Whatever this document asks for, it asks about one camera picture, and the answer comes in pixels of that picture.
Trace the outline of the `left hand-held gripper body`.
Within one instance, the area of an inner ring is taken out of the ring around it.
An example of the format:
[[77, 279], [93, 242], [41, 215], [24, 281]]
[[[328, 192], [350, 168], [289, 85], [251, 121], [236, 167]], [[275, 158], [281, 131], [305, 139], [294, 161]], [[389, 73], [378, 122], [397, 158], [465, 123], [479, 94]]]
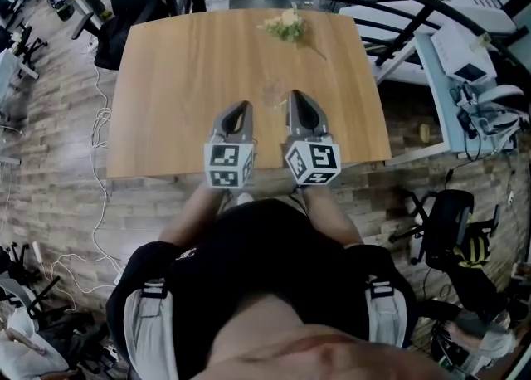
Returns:
[[208, 187], [242, 189], [254, 167], [255, 143], [231, 143], [216, 137], [204, 144], [203, 156]]

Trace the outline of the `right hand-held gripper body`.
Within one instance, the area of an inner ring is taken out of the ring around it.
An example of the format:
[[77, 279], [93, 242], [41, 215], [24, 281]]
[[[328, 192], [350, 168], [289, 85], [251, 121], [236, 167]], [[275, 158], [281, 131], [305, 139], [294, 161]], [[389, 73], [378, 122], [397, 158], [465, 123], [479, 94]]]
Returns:
[[341, 172], [339, 146], [329, 134], [294, 141], [285, 161], [298, 186], [326, 185]]

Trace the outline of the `clear glass vase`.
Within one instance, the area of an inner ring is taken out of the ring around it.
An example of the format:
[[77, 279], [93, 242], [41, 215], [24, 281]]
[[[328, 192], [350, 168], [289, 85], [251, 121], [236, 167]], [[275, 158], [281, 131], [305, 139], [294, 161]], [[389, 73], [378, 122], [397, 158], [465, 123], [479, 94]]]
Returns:
[[271, 110], [279, 109], [287, 99], [287, 91], [284, 85], [276, 79], [265, 79], [261, 87], [261, 101]]

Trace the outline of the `person's left forearm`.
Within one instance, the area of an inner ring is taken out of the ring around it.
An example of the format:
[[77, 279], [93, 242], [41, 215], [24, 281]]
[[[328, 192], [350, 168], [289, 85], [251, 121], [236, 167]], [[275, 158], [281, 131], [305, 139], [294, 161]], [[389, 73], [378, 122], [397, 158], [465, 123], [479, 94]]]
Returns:
[[216, 219], [225, 191], [202, 183], [185, 202], [183, 209], [163, 229], [158, 240], [182, 248], [191, 247]]

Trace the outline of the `person's right forearm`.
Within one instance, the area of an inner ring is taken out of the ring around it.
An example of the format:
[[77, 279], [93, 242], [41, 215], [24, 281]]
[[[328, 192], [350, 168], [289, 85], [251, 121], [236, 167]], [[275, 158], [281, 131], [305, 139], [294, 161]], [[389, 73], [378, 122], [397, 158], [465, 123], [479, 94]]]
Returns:
[[302, 197], [313, 227], [343, 247], [363, 245], [363, 239], [328, 186], [309, 186]]

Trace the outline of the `pale flower bouquet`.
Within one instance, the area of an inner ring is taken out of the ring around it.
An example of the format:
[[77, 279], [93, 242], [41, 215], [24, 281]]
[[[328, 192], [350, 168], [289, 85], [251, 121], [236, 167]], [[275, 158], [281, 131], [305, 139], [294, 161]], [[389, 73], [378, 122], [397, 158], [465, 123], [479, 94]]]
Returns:
[[257, 28], [297, 48], [310, 49], [327, 60], [326, 55], [314, 43], [311, 25], [300, 15], [296, 5], [284, 10], [279, 16], [265, 19]]

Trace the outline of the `person's black shirt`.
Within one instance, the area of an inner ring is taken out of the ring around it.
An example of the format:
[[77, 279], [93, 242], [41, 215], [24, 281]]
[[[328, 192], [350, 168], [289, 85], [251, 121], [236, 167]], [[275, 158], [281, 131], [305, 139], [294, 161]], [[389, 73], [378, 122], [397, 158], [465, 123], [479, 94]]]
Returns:
[[162, 241], [129, 258], [106, 305], [111, 336], [141, 380], [190, 380], [216, 335], [253, 295], [274, 295], [305, 324], [405, 348], [417, 299], [388, 249], [343, 247], [276, 199], [233, 207], [190, 248]]

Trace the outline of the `black mesh office chair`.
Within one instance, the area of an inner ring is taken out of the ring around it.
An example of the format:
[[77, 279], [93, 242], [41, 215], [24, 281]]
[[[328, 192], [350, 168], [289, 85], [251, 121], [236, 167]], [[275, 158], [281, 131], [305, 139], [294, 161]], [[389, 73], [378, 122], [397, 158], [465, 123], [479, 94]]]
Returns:
[[131, 27], [165, 18], [168, 15], [162, 0], [110, 0], [114, 16], [97, 27], [91, 13], [85, 14], [71, 38], [77, 39], [83, 31], [98, 41], [94, 65], [98, 68], [117, 71], [124, 53], [125, 43]]

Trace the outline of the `white microwave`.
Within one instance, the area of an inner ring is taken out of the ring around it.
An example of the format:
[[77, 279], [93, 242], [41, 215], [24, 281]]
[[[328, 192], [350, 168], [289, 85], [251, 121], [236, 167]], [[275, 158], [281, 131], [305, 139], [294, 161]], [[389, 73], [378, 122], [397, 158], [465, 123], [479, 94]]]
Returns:
[[497, 77], [480, 38], [461, 24], [448, 21], [431, 36], [443, 71], [454, 80], [480, 85]]

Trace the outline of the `grey white office chair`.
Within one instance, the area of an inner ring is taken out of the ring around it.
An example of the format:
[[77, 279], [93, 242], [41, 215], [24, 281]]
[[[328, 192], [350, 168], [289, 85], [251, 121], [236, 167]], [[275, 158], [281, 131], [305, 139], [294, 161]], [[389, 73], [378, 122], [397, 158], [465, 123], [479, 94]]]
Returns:
[[451, 91], [465, 139], [478, 139], [478, 148], [491, 144], [500, 153], [520, 130], [531, 128], [531, 101], [515, 85], [497, 85], [479, 92], [468, 83]]

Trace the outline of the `yellow black garment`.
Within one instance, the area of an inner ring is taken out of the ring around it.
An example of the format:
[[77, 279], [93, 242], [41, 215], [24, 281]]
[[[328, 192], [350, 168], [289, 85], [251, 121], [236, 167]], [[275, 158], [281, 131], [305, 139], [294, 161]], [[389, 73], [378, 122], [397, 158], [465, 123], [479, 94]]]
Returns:
[[467, 219], [463, 241], [452, 249], [453, 258], [459, 267], [480, 269], [490, 258], [490, 242], [486, 232], [478, 227], [478, 222], [472, 222], [472, 216]]

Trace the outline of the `black bin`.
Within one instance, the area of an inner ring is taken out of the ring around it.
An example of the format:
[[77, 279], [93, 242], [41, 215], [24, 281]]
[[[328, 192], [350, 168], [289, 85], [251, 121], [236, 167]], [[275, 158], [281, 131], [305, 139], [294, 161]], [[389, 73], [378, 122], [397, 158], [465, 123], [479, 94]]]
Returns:
[[55, 11], [57, 16], [63, 21], [67, 22], [74, 14], [75, 9], [69, 0], [47, 0], [49, 5]]

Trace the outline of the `table with blue cloth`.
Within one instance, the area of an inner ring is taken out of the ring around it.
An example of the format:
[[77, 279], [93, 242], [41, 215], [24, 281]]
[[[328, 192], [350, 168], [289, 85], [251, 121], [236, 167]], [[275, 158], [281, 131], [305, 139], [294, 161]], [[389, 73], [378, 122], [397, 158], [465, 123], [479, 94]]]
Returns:
[[7, 97], [18, 90], [14, 78], [20, 70], [20, 59], [13, 55], [9, 49], [0, 52], [0, 108]]

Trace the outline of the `black chair base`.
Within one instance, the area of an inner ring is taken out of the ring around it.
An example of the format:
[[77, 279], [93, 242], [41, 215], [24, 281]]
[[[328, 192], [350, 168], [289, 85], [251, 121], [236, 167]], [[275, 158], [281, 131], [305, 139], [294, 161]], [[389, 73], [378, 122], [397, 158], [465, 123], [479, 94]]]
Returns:
[[41, 279], [41, 274], [38, 270], [27, 270], [23, 264], [29, 245], [23, 245], [19, 255], [16, 248], [16, 243], [12, 244], [11, 249], [0, 246], [0, 301], [7, 301], [16, 309], [23, 309], [38, 329], [59, 319], [71, 307], [68, 304], [51, 307], [46, 302], [59, 281], [58, 277], [53, 278], [41, 291], [32, 287], [35, 281]]

